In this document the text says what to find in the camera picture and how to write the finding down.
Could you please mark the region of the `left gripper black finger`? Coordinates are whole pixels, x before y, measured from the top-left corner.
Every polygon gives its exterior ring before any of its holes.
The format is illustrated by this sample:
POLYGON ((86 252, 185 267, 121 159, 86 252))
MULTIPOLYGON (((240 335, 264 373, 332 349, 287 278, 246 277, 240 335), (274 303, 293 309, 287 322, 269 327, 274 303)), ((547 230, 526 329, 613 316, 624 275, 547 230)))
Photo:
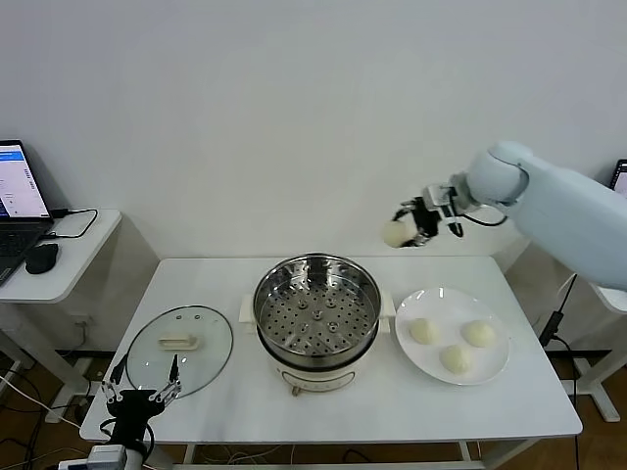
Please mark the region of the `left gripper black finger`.
POLYGON ((173 356, 169 370, 167 383, 158 391, 154 392, 150 397, 150 401, 160 402, 162 404, 170 404, 175 400, 181 392, 181 383, 179 378, 178 354, 173 356))
POLYGON ((123 356, 121 360, 113 367, 108 378, 101 382, 101 391, 104 394, 106 401, 121 401, 121 379, 126 367, 126 357, 123 356))

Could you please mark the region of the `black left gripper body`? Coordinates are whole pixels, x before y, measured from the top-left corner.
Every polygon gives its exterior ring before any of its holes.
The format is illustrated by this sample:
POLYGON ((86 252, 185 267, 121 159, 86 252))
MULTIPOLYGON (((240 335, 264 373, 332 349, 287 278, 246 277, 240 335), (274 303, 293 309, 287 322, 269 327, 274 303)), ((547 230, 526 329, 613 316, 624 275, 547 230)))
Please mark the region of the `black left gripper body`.
POLYGON ((111 444, 143 443, 145 436, 154 440, 149 421, 165 410, 161 397, 154 390, 123 390, 106 399, 109 414, 114 419, 111 444))

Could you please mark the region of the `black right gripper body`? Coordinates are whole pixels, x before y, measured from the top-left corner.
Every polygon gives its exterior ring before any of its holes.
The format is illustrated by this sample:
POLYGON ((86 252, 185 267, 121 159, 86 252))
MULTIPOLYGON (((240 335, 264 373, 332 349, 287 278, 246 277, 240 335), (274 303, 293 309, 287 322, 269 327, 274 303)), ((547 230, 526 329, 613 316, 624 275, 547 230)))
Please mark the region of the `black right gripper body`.
POLYGON ((439 234, 438 224, 441 220, 440 215, 436 211, 430 211, 424 203, 422 197, 416 197, 411 200, 412 215, 417 234, 423 239, 431 239, 439 234))

